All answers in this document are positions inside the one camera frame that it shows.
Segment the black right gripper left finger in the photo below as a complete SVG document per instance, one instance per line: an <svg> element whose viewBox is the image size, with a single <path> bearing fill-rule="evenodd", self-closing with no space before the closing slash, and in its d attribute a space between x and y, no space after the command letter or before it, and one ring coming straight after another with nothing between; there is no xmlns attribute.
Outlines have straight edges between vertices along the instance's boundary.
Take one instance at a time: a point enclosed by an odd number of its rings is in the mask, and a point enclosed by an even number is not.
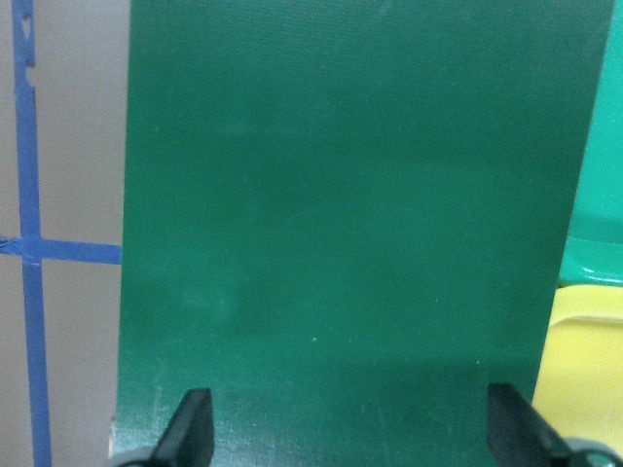
<svg viewBox="0 0 623 467"><path fill-rule="evenodd" d="M211 392L190 389L153 450L154 466L209 466L214 454Z"/></svg>

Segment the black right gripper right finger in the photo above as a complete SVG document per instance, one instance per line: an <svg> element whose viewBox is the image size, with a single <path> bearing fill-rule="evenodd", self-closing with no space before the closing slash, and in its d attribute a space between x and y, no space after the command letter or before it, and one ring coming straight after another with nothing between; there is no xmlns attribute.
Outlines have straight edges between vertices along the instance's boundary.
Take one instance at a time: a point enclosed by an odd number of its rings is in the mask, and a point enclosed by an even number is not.
<svg viewBox="0 0 623 467"><path fill-rule="evenodd" d="M490 383L487 443L498 466L569 466L569 446L509 383Z"/></svg>

